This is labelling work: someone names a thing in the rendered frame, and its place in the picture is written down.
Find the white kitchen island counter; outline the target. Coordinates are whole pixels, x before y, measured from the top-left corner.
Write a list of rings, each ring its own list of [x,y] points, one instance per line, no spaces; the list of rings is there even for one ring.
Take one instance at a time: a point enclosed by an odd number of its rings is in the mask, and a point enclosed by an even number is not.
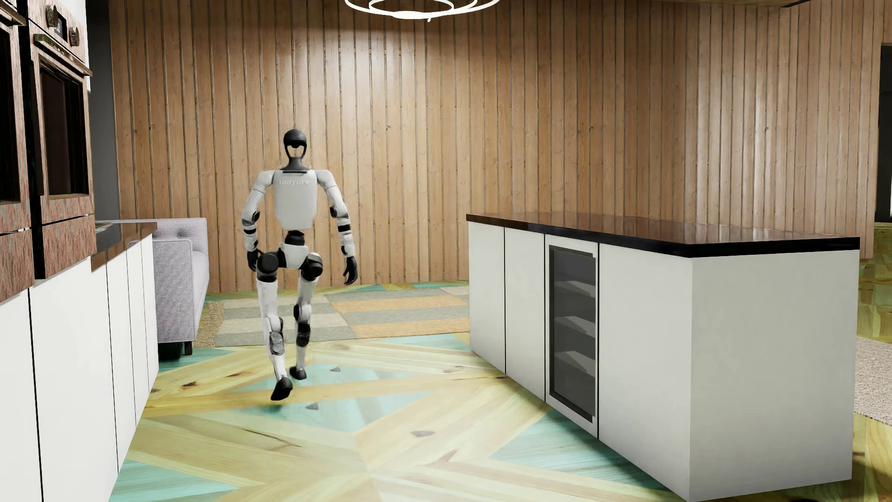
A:
[[[859,237],[569,211],[466,220],[472,348],[547,405],[544,240],[598,245],[596,438],[671,491],[851,478]]]

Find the striped pastel area rug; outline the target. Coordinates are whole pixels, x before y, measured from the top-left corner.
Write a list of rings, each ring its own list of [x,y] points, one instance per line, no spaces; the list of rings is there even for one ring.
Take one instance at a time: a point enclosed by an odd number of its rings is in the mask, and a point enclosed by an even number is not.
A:
[[[467,332],[469,297],[465,281],[323,289],[312,299],[310,339],[317,342]],[[261,345],[257,295],[221,293],[207,300],[198,341],[203,348]]]

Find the white robot right leg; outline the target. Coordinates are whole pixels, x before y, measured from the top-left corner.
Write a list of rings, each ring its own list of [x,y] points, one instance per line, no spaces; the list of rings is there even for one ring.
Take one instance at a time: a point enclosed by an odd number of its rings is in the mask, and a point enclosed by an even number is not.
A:
[[[256,279],[262,310],[262,329],[269,359],[275,374],[272,401],[287,398],[294,385],[285,370],[284,322],[277,312],[277,271],[279,260],[276,253],[262,253],[257,263]]]

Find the white robot leg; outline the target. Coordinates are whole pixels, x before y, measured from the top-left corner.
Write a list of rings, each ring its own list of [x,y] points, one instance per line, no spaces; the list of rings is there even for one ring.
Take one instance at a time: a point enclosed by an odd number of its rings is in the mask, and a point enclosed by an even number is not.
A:
[[[296,380],[304,380],[307,378],[305,357],[310,339],[311,300],[324,267],[321,257],[309,252],[306,245],[285,243],[282,249],[287,267],[300,270],[298,296],[294,307],[297,358],[296,365],[290,367],[289,372]]]
[[[269,359],[275,374],[272,401],[287,398],[294,385],[285,370],[284,322],[277,312],[277,271],[279,260],[276,253],[262,253],[257,263],[256,279],[262,310],[262,329]]]

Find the white robot left leg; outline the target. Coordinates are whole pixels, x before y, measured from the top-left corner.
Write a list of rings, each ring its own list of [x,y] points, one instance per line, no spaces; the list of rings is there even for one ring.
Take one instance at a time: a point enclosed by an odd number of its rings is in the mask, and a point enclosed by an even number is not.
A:
[[[300,270],[298,296],[294,307],[297,358],[296,365],[290,367],[289,372],[296,380],[304,380],[307,378],[305,357],[310,339],[311,300],[324,267],[321,257],[309,252],[306,245],[285,243],[282,249],[287,267]]]

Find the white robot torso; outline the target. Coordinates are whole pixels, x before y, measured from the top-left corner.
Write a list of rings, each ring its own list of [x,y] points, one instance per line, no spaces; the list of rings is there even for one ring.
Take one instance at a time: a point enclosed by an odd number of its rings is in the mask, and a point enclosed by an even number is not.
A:
[[[275,216],[287,232],[284,243],[305,245],[303,231],[311,228],[317,212],[317,172],[274,170]]]

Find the grey fabric sofa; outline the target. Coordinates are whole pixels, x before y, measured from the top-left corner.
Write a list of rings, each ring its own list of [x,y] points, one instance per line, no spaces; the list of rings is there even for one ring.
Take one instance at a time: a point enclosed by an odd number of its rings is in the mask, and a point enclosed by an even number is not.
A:
[[[160,219],[152,234],[159,357],[191,356],[210,281],[205,218]]]

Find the black robot head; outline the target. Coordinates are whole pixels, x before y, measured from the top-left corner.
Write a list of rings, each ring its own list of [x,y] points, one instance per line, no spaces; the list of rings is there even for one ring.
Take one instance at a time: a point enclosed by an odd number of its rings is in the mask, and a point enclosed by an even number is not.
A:
[[[283,143],[288,163],[282,168],[282,171],[306,172],[308,167],[303,163],[303,157],[306,154],[308,145],[306,135],[296,129],[286,131]]]

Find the white base cabinet run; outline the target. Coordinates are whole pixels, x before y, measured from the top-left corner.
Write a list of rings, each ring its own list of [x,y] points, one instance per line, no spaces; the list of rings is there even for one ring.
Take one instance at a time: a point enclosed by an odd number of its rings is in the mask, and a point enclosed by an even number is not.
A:
[[[48,279],[0,235],[0,502],[109,502],[159,372],[156,229],[106,223]]]

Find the built-in glass door wine cooler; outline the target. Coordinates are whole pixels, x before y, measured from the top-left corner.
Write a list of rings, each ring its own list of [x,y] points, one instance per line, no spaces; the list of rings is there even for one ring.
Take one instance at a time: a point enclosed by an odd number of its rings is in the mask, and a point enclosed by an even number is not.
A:
[[[547,235],[545,401],[598,436],[598,245]]]

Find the copper tall oven cabinet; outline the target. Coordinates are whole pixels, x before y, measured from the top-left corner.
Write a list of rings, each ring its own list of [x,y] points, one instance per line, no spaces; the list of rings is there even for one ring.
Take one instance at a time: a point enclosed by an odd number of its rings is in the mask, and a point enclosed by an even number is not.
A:
[[[35,282],[17,0],[0,0],[0,303]]]

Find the grey shaggy rug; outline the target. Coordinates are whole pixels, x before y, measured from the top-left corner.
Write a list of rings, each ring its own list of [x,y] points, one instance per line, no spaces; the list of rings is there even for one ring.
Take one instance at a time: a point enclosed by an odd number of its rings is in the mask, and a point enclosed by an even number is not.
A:
[[[854,412],[892,427],[892,344],[856,338]]]

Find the copper built-in wall oven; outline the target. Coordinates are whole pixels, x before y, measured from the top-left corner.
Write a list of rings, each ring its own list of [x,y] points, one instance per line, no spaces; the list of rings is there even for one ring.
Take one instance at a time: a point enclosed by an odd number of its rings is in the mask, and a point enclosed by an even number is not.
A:
[[[65,0],[26,0],[25,82],[35,142],[38,280],[95,253],[86,24]]]

